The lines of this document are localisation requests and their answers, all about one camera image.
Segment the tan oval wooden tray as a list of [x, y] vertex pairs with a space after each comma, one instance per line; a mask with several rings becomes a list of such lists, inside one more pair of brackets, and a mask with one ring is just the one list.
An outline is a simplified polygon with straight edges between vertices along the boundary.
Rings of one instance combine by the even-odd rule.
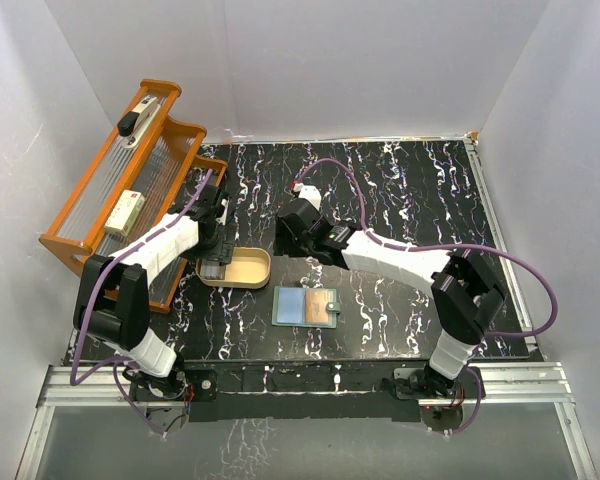
[[200, 275], [199, 260], [196, 264], [196, 274], [201, 282], [210, 287], [227, 287], [239, 289], [260, 289], [270, 279], [271, 257], [269, 253], [261, 248], [236, 247], [233, 257], [226, 266], [225, 278], [223, 280], [211, 280], [202, 278]]

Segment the mint green card holder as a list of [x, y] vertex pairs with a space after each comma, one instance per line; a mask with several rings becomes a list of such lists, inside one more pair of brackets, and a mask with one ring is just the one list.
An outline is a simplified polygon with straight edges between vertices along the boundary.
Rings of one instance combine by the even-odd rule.
[[341, 303], [337, 291], [335, 289], [328, 289], [334, 292], [334, 302], [329, 305], [329, 310], [333, 314], [332, 322], [325, 326], [312, 326], [306, 322], [305, 318], [305, 297], [309, 289], [325, 288], [276, 286], [274, 289], [272, 324], [279, 327], [335, 329], [341, 313]]

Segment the orange wooden shelf rack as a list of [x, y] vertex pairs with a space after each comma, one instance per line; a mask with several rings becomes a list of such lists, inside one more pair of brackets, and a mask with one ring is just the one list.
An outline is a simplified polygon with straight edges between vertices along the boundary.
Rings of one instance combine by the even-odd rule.
[[[221, 184], [227, 162], [199, 154], [206, 129], [169, 116], [180, 95], [174, 82], [142, 80], [126, 111], [143, 100], [157, 101], [159, 108], [143, 127], [143, 136], [130, 148], [130, 139], [114, 129], [47, 232], [40, 235], [39, 242], [77, 276], [89, 256], [111, 255], [157, 224], [185, 192], [191, 172], [211, 170], [209, 183]], [[108, 233], [105, 224], [127, 190], [140, 193], [145, 203], [127, 235]]]

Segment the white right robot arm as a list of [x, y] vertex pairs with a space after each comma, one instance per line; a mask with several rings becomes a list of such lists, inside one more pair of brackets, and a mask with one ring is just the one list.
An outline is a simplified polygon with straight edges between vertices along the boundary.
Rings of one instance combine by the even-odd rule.
[[446, 397], [460, 387], [461, 372], [506, 300], [505, 288], [480, 251], [444, 247], [419, 252], [357, 223], [333, 223], [305, 198], [294, 198], [278, 210], [274, 254], [372, 273], [426, 295], [441, 332], [423, 369], [411, 375], [408, 389], [429, 396]]

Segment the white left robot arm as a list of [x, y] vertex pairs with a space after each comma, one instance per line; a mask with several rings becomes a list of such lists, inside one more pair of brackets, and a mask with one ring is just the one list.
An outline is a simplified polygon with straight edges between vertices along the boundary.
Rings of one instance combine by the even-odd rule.
[[91, 255], [84, 264], [73, 315], [78, 331], [72, 364], [77, 376], [85, 340], [100, 341], [117, 354], [137, 385], [166, 399], [186, 389], [184, 360], [150, 326], [149, 289], [177, 260], [214, 253], [226, 238], [229, 195], [204, 183], [180, 208], [171, 208], [148, 232], [109, 255]]

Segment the white card stack in tray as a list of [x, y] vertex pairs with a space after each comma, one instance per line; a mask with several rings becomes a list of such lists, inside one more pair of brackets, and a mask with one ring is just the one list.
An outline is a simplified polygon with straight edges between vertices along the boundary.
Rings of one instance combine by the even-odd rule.
[[211, 280], [223, 280], [225, 278], [226, 266], [219, 262], [202, 261], [200, 264], [200, 275], [202, 278]]

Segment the white small cardboard box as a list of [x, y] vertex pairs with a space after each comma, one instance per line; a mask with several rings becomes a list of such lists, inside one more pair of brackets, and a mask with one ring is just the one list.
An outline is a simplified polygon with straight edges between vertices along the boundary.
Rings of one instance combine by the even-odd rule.
[[133, 228], [145, 201], [142, 193], [124, 190], [105, 223], [105, 232], [126, 237]]

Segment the black and white stapler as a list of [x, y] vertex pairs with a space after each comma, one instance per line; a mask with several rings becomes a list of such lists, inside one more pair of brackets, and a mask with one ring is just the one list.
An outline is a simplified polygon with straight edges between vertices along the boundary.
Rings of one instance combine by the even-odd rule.
[[147, 95], [118, 121], [116, 127], [124, 149], [137, 147], [160, 109], [161, 103], [158, 97]]

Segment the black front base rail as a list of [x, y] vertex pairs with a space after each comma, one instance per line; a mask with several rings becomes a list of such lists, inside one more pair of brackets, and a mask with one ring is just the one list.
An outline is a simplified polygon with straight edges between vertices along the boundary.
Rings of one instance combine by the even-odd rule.
[[189, 364], [174, 391], [135, 380], [131, 395], [152, 410], [179, 407], [189, 422], [381, 418], [443, 430], [484, 397], [479, 378], [470, 368], [446, 380], [418, 360]]

